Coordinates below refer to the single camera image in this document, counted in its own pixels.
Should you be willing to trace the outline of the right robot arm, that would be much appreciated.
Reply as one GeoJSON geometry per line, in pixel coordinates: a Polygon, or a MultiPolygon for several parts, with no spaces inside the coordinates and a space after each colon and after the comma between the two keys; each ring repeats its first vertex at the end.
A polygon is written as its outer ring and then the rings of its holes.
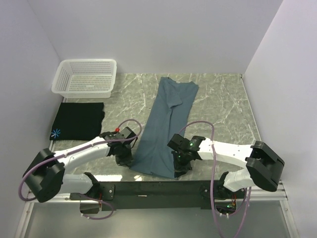
{"type": "Polygon", "coordinates": [[[174,159],[175,175],[187,173],[194,160],[216,160],[240,167],[235,172],[224,172],[213,183],[213,196],[218,200],[229,199],[235,192],[257,186],[275,192],[281,179],[285,162],[266,143],[237,145],[212,141],[202,136],[186,139],[180,134],[168,142],[174,159]]]}

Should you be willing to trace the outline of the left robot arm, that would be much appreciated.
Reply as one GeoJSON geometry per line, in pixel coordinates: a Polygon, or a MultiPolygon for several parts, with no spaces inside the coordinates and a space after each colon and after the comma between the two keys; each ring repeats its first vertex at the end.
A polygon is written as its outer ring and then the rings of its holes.
{"type": "Polygon", "coordinates": [[[62,193],[78,193],[87,199],[109,200],[110,196],[91,173],[73,175],[70,171],[89,161],[108,156],[115,156],[120,166],[129,166],[132,162],[131,142],[136,137],[132,129],[125,127],[122,131],[104,132],[70,149],[55,152],[43,149],[24,173],[25,183],[41,203],[62,193]]]}

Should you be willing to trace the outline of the blue-grey t-shirt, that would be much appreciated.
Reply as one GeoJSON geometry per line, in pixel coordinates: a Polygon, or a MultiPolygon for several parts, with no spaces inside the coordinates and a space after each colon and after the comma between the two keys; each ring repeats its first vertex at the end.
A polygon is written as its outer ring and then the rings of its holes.
{"type": "Polygon", "coordinates": [[[186,126],[198,92],[194,82],[179,83],[162,77],[131,170],[174,179],[173,154],[167,146],[172,136],[186,126]]]}

